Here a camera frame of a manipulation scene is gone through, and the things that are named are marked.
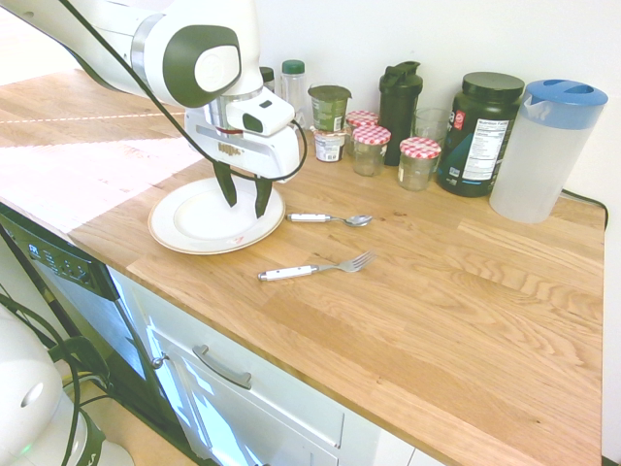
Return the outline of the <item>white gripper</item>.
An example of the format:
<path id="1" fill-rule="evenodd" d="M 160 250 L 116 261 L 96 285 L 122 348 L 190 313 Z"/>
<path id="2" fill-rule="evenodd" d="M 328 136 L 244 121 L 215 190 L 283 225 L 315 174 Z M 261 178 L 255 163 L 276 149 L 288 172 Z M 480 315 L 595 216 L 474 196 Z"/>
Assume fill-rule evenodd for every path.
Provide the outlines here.
<path id="1" fill-rule="evenodd" d="M 207 122 L 202 109 L 186 109 L 185 131 L 207 155 L 217 160 L 212 164 L 213 172 L 230 207 L 237 204 L 230 166 L 261 176 L 254 177 L 256 218 L 265 214 L 270 200 L 273 182 L 266 178 L 287 176 L 300 163 L 297 134 L 288 125 L 269 137 L 250 132 L 224 134 Z"/>

